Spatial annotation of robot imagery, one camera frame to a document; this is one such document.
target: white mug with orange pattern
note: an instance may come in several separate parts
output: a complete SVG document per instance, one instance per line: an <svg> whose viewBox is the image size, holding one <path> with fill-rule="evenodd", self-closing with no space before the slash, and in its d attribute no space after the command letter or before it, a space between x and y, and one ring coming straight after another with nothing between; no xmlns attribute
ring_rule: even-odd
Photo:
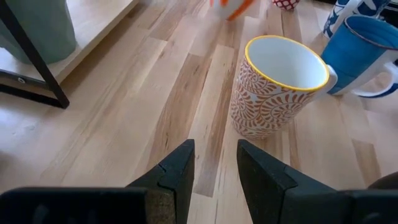
<svg viewBox="0 0 398 224"><path fill-rule="evenodd" d="M233 126L246 138L264 139L336 82L335 71L303 44L274 35L256 37L246 45L234 85Z"/></svg>

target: mug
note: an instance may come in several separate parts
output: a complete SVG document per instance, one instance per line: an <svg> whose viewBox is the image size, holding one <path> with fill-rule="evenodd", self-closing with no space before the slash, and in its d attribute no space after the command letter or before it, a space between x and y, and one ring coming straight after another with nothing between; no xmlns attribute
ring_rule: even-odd
<svg viewBox="0 0 398 224"><path fill-rule="evenodd" d="M249 41L231 97L232 124L264 139L337 82L334 70L308 47L285 37Z"/></svg>
<svg viewBox="0 0 398 224"><path fill-rule="evenodd" d="M300 0L272 0L272 3L284 10L293 10Z"/></svg>
<svg viewBox="0 0 398 224"><path fill-rule="evenodd" d="M391 0L362 0L353 14L377 17Z"/></svg>
<svg viewBox="0 0 398 224"><path fill-rule="evenodd" d="M373 17L353 15L345 19L324 49L321 58L331 65L337 84L329 91L342 95L349 91L362 97L377 98L398 88L398 29ZM392 81L377 93L356 90L381 72L392 75Z"/></svg>
<svg viewBox="0 0 398 224"><path fill-rule="evenodd" d="M344 19L353 14L361 0L337 0L323 28L323 35L331 38Z"/></svg>
<svg viewBox="0 0 398 224"><path fill-rule="evenodd" d="M254 0L210 0L213 7L222 19L232 21L241 15Z"/></svg>

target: wooden shelf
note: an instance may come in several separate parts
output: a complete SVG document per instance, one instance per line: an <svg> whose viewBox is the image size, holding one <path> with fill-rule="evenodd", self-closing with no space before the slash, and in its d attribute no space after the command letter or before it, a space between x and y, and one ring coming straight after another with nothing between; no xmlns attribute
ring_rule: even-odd
<svg viewBox="0 0 398 224"><path fill-rule="evenodd" d="M49 65L55 79L61 83L137 2L138 0L67 0L77 47L65 60ZM32 65L17 61L5 49L0 49L0 69L43 80Z"/></svg>

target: white mug handle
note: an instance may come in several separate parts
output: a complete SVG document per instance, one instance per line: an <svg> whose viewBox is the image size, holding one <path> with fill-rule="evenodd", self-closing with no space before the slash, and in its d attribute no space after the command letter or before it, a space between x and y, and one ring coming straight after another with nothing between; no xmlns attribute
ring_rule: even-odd
<svg viewBox="0 0 398 224"><path fill-rule="evenodd" d="M319 97L323 96L325 93L329 92L329 90L331 90L334 87L334 85L336 85L336 83L337 83L338 77L337 77L335 70L330 65L328 65L328 69L329 69L329 74L330 74L329 80L322 89L317 91L317 93L315 94L314 100L318 99Z"/></svg>
<svg viewBox="0 0 398 224"><path fill-rule="evenodd" d="M365 98L379 98L390 95L398 89L398 67L392 62L388 62L381 67L380 73L386 72L392 75L390 84L379 92L369 92L363 90L352 90L351 92L357 96Z"/></svg>

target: blue and white object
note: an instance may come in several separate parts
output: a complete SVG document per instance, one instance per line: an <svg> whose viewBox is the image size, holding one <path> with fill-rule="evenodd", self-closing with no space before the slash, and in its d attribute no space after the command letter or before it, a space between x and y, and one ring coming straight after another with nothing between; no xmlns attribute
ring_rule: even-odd
<svg viewBox="0 0 398 224"><path fill-rule="evenodd" d="M373 17L352 15L330 39L322 59L338 76L329 94L352 93L368 98L391 94L398 88L398 29ZM377 93L356 90L381 72L392 75L392 81Z"/></svg>
<svg viewBox="0 0 398 224"><path fill-rule="evenodd" d="M325 23L323 34L327 38L331 38L347 16L352 15L353 10L357 8L360 1L361 0L337 0Z"/></svg>
<svg viewBox="0 0 398 224"><path fill-rule="evenodd" d="M353 14L377 17L391 0L362 0Z"/></svg>

